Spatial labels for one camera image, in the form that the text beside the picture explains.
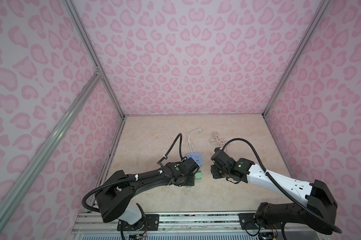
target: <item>beige power cord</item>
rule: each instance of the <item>beige power cord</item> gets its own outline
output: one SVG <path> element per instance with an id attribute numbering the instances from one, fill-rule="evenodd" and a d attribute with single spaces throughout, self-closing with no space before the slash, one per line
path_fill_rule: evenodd
<path id="1" fill-rule="evenodd" d="M 211 143 L 215 143 L 217 142 L 221 147 L 223 147 L 227 141 L 225 141 L 223 138 L 218 137 L 218 133 L 217 132 L 213 132 L 212 133 L 212 137 L 210 137 L 209 141 Z"/>

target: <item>beige marble surface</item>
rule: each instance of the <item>beige marble surface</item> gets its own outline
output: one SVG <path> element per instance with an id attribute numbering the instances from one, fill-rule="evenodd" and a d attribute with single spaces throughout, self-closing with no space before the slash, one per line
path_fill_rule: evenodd
<path id="1" fill-rule="evenodd" d="M 210 158 L 214 148 L 219 146 L 209 142 L 212 132 L 218 132 L 219 137 L 226 141 L 245 138 L 253 144 L 267 169 L 289 176 L 261 115 L 128 117 L 108 177 L 117 170 L 136 174 L 157 169 L 156 162 L 180 132 L 185 156 L 190 152 L 186 133 L 198 127 L 203 130 L 194 132 L 191 141 L 194 151 L 202 156 L 202 179 L 196 180 L 191 188 L 170 185 L 150 189 L 135 196 L 132 203 L 138 202 L 145 212 L 194 212 L 256 210 L 261 202 L 290 202 L 286 197 L 257 185 L 233 184 L 225 179 L 212 178 Z M 241 141 L 230 143 L 227 153 L 235 160 L 244 157 L 257 162 L 250 147 Z M 179 161 L 178 142 L 168 155 L 168 161 Z"/>

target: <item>pink leopard print backdrop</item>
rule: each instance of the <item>pink leopard print backdrop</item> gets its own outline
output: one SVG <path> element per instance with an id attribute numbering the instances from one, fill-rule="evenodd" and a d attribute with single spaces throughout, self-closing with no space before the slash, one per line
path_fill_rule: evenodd
<path id="1" fill-rule="evenodd" d="M 120 119 L 99 83 L 31 186 L 0 240 L 67 239 L 95 187 Z"/>
<path id="2" fill-rule="evenodd" d="M 319 0 L 75 0 L 126 114 L 262 113 Z"/>
<path id="3" fill-rule="evenodd" d="M 361 240 L 361 0 L 337 0 L 267 122 L 294 175 L 338 202 L 335 240 Z"/>
<path id="4" fill-rule="evenodd" d="M 0 202 L 93 73 L 60 1 L 0 0 Z"/>

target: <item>white power cord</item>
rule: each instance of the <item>white power cord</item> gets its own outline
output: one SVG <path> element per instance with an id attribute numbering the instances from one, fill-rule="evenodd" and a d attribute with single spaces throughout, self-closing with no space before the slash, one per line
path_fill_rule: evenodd
<path id="1" fill-rule="evenodd" d="M 202 128 L 198 127 L 197 129 L 195 129 L 194 131 L 192 131 L 192 132 L 190 133 L 190 135 L 187 133 L 187 137 L 188 137 L 187 142 L 188 142 L 188 144 L 189 144 L 189 147 L 190 147 L 190 151 L 191 151 L 191 152 L 193 152 L 194 145 L 193 145 L 192 142 L 190 141 L 190 137 L 191 137 L 191 134 L 193 134 L 193 132 L 195 132 L 195 131 L 200 132 L 200 131 L 202 131 Z"/>
<path id="2" fill-rule="evenodd" d="M 222 147 L 226 144 L 227 141 L 225 141 L 224 139 L 218 137 L 218 133 L 217 132 L 213 132 L 212 133 L 212 137 L 210 137 L 209 139 L 210 142 L 215 143 L 217 142 L 219 145 L 221 145 Z"/>

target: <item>white arm cover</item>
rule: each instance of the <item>white arm cover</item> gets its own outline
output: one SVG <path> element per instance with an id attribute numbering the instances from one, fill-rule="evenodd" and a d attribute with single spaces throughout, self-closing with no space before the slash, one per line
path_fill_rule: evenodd
<path id="1" fill-rule="evenodd" d="M 284 196 L 284 194 L 271 182 L 269 177 L 266 176 L 265 172 L 258 164 L 252 165 L 249 172 L 250 174 L 247 175 L 247 181 L 249 183 L 265 187 Z M 272 171 L 268 172 L 275 181 L 279 183 L 284 190 L 286 190 L 286 192 L 303 205 L 307 205 L 308 200 L 305 199 L 305 195 L 310 195 L 312 189 L 309 182 L 292 179 Z"/>
<path id="2" fill-rule="evenodd" d="M 141 218 L 142 218 L 142 214 L 138 206 L 136 204 L 129 203 L 124 213 L 120 215 L 118 219 L 123 220 L 128 224 L 132 225 L 138 222 L 138 220 Z"/>

